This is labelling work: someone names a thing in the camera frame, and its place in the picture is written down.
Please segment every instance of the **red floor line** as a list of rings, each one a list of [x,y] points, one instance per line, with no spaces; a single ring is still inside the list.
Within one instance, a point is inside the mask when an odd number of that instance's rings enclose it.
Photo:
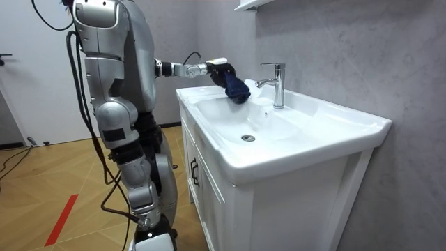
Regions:
[[[59,219],[54,225],[53,231],[48,237],[45,247],[56,243],[57,238],[59,237],[59,234],[61,234],[62,228],[65,222],[67,221],[68,216],[70,215],[71,209],[75,205],[76,199],[77,195],[71,195],[70,198],[68,199],[67,204],[65,205],[65,208],[61,213],[61,216],[59,216]]]

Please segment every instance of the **blue cloth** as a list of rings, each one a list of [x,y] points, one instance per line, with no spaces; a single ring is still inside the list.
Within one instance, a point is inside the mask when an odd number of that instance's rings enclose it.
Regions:
[[[226,77],[226,95],[235,104],[243,104],[251,96],[249,87],[235,75],[224,73]]]

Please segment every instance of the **chrome faucet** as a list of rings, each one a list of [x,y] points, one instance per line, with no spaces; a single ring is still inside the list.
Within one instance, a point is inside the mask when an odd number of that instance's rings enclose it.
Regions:
[[[285,63],[261,63],[264,65],[274,65],[274,78],[256,82],[256,87],[261,88],[265,84],[274,84],[274,105],[275,109],[284,108],[285,96]]]

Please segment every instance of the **shelf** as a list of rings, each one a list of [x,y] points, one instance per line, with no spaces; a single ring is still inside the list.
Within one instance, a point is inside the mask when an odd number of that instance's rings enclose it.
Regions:
[[[241,0],[240,5],[234,9],[235,11],[257,11],[257,8],[265,3],[269,3],[274,0]]]

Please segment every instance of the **black cable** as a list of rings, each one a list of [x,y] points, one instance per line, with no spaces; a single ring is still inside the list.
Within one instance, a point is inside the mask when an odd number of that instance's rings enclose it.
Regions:
[[[76,36],[76,53],[77,53],[77,65],[78,65],[78,71],[77,72],[79,74],[79,80],[78,80],[79,82],[77,84],[80,87],[80,89],[76,90],[76,92],[78,94],[78,98],[79,98],[79,92],[80,92],[82,103],[83,103],[83,107],[80,108],[80,106],[79,106],[79,108],[82,111],[84,111],[84,113],[86,115],[86,119],[84,121],[88,122],[87,127],[91,128],[90,133],[93,132],[93,133],[91,133],[91,140],[93,141],[93,145],[95,147],[96,153],[98,154],[98,157],[99,157],[99,159],[100,159],[100,161],[102,163],[102,168],[104,170],[104,182],[105,182],[105,185],[110,185],[110,184],[112,184],[114,182],[113,179],[115,179],[115,178],[113,178],[113,175],[110,172],[110,170],[109,170],[109,168],[107,166],[107,163],[105,162],[104,152],[102,151],[102,147],[100,146],[98,138],[96,137],[96,134],[94,133],[93,126],[92,126],[92,123],[91,123],[90,112],[88,110],[88,106],[87,106],[87,103],[86,103],[86,96],[85,96],[85,90],[84,90],[84,78],[83,78],[83,75],[82,75],[82,67],[81,67],[81,55],[80,55],[81,50],[80,50],[80,45],[81,45],[80,37]],[[111,181],[108,181],[108,174],[110,174],[110,176],[112,177]]]
[[[51,29],[53,29],[53,30],[55,30],[55,31],[65,31],[65,30],[67,30],[68,28],[70,28],[74,23],[75,23],[75,21],[74,20],[72,20],[71,21],[71,23],[67,26],[67,27],[65,27],[65,28],[54,28],[51,24],[49,24],[46,20],[45,20],[45,18],[43,18],[42,17],[42,15],[39,13],[39,11],[37,10],[37,7],[36,7],[36,3],[34,3],[34,0],[31,0],[31,3],[33,4],[33,8],[34,8],[34,11],[36,12],[36,14],[41,18],[41,20],[49,27],[49,28],[51,28]]]
[[[105,206],[105,204],[107,203],[107,201],[110,199],[110,197],[112,196],[112,194],[114,193],[115,189],[118,188],[121,191],[121,194],[125,196],[125,193],[122,189],[122,187],[119,185],[119,182],[121,182],[121,176],[118,177],[118,179],[116,180],[115,184],[113,185],[113,188],[109,191],[109,193],[107,194],[107,196],[105,197],[104,201],[102,201],[100,208],[106,212],[109,213],[115,213],[115,214],[119,214],[122,216],[127,217],[128,219],[132,220],[135,223],[138,223],[139,218],[131,213],[127,213],[127,212],[122,212],[116,209],[111,209],[111,208],[107,208]],[[128,203],[128,200],[125,199],[125,203],[127,204],[128,208],[130,208],[130,204]]]
[[[5,162],[3,162],[3,168],[0,170],[0,172],[3,172],[3,171],[6,169],[6,163],[8,163],[9,160],[11,160],[12,158],[14,158],[15,156],[17,156],[17,155],[19,155],[19,154],[21,154],[21,153],[26,152],[25,155],[19,160],[19,162],[17,162],[13,167],[11,167],[11,169],[9,169],[3,176],[0,177],[0,181],[1,181],[6,175],[8,175],[11,171],[13,171],[14,168],[16,168],[16,167],[21,163],[21,161],[22,161],[23,159],[25,159],[25,158],[28,156],[28,154],[31,152],[31,149],[32,149],[32,148],[33,148],[33,147],[30,146],[29,148],[27,148],[27,149],[25,149],[25,150],[23,150],[23,151],[21,151],[21,152],[19,152],[19,153],[16,153],[16,154],[10,156],[7,160],[5,160]]]
[[[198,53],[198,52],[193,52],[193,53],[189,54],[189,56],[186,58],[186,60],[184,60],[183,65],[185,65],[185,64],[187,63],[187,61],[190,59],[190,57],[191,57],[193,54],[196,54],[196,55],[198,56],[198,59],[201,60],[201,55],[200,55],[200,53]]]
[[[76,36],[76,49],[77,49],[77,64],[78,64],[78,73],[76,72],[76,65],[75,65],[75,60],[74,60],[74,56],[72,53],[72,48],[71,48],[71,36],[75,35]],[[88,111],[88,107],[86,105],[86,98],[85,98],[85,92],[84,92],[84,87],[83,87],[83,78],[82,78],[82,67],[81,67],[81,59],[80,59],[80,37],[79,35],[75,32],[75,31],[69,31],[67,36],[66,36],[66,46],[67,46],[67,51],[68,51],[68,57],[70,59],[70,65],[71,65],[71,70],[72,70],[72,75],[73,75],[73,79],[75,81],[75,88],[76,88],[76,94],[77,94],[77,102],[79,105],[79,111],[81,113],[81,117],[85,122],[86,127],[88,128],[90,134],[91,134],[91,139],[93,141],[93,145],[95,147],[96,153],[98,154],[99,159],[101,160],[102,163],[102,167],[104,168],[104,182],[106,183],[106,185],[109,185],[110,183],[114,183],[113,188],[109,191],[109,193],[107,194],[107,196],[105,197],[105,199],[102,201],[101,203],[101,209],[109,212],[109,213],[115,213],[115,214],[119,214],[119,215],[123,215],[125,216],[128,221],[127,221],[127,231],[125,233],[125,242],[123,245],[123,249],[122,251],[124,251],[125,246],[127,245],[127,240],[128,240],[128,229],[130,228],[130,220],[134,221],[134,222],[138,222],[139,218],[135,215],[132,215],[130,213],[130,203],[127,200],[127,197],[125,196],[125,193],[121,187],[121,185],[119,184],[119,182],[121,182],[121,171],[118,171],[118,173],[116,174],[116,176],[113,176],[112,172],[110,171],[110,169],[107,166],[107,163],[105,162],[105,157],[104,157],[104,153],[102,152],[102,148],[99,144],[98,138],[96,137],[94,130],[93,130],[93,126],[91,123],[91,117],[89,116],[89,111]],[[111,181],[108,182],[107,181],[107,173],[108,175],[111,176]],[[119,191],[121,192],[121,195],[123,196],[125,203],[127,204],[127,208],[128,208],[128,212],[122,212],[122,211],[118,211],[115,209],[111,209],[111,208],[107,208],[105,206],[105,204],[107,203],[107,201],[109,200],[109,198],[111,197],[111,195],[114,193],[115,189],[118,188]]]

